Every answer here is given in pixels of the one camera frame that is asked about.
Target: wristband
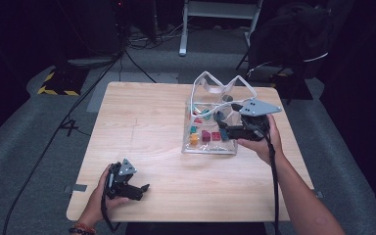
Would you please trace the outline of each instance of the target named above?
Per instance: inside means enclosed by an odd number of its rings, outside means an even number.
[[[81,230],[79,228],[71,228],[69,230],[69,233],[78,233],[78,234],[83,234],[83,235],[94,235],[94,233],[86,232],[86,231]]]
[[[70,233],[72,230],[75,230],[75,233],[84,234],[84,235],[94,235],[96,234],[96,230],[91,227],[87,227],[84,223],[76,223],[73,228],[70,229]]]

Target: hand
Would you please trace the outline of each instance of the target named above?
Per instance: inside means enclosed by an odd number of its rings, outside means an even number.
[[[283,156],[282,150],[282,141],[280,139],[279,130],[276,126],[276,121],[274,120],[273,115],[267,115],[268,122],[270,124],[270,141],[276,151],[276,158],[277,156]],[[267,164],[270,165],[270,158],[268,153],[267,141],[262,139],[260,141],[251,141],[246,139],[238,139],[237,143],[241,146],[244,146],[248,149],[256,151],[258,156],[265,161]]]
[[[109,174],[109,168],[110,166],[108,165],[108,167],[105,169],[102,176],[100,177],[99,184],[97,185],[97,188],[94,189],[93,193],[88,199],[87,206],[85,207],[84,212],[81,214],[78,223],[83,223],[88,227],[94,228],[98,221],[103,220],[101,210],[102,196],[105,188],[106,177]],[[128,201],[128,198],[110,199],[109,197],[106,197],[106,207],[108,209],[108,212],[111,209],[116,208],[118,205],[127,203]]]

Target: wooden table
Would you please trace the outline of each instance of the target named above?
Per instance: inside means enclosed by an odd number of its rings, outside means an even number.
[[[112,221],[273,221],[270,167],[239,146],[236,156],[182,154],[185,103],[192,85],[109,84],[97,117],[67,217],[78,220],[108,164],[124,158],[137,168],[129,181],[151,184],[141,201],[120,206]],[[237,87],[238,92],[246,87]],[[275,89],[256,88],[258,99],[282,107]],[[274,114],[285,155],[313,188],[285,112]],[[289,220],[280,197],[280,220]]]

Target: red block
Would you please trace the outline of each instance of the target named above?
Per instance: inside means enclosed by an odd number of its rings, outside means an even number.
[[[219,134],[219,132],[213,132],[211,134],[211,138],[213,141],[219,141],[221,140],[221,135]]]

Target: black strap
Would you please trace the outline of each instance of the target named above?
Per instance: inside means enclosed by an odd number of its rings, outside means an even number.
[[[108,177],[109,177],[109,175],[111,175],[111,173],[112,173],[112,169],[110,168]],[[108,189],[109,189],[109,180],[106,179],[105,188],[103,190],[103,196],[102,196],[101,210],[102,210],[103,218],[105,219],[106,223],[108,224],[110,230],[114,233],[114,232],[118,231],[118,227],[120,226],[120,223],[116,224],[116,226],[113,227],[113,225],[112,225],[112,223],[109,219],[108,208],[106,207],[106,193],[107,193]]]
[[[271,144],[270,134],[263,133],[260,129],[258,131],[264,136],[264,139],[267,141],[268,155],[270,158],[271,174],[273,175],[273,191],[274,191],[274,234],[280,235],[279,231],[279,187],[277,179],[277,169],[276,169],[276,160],[275,155],[276,151],[274,150],[273,144]]]

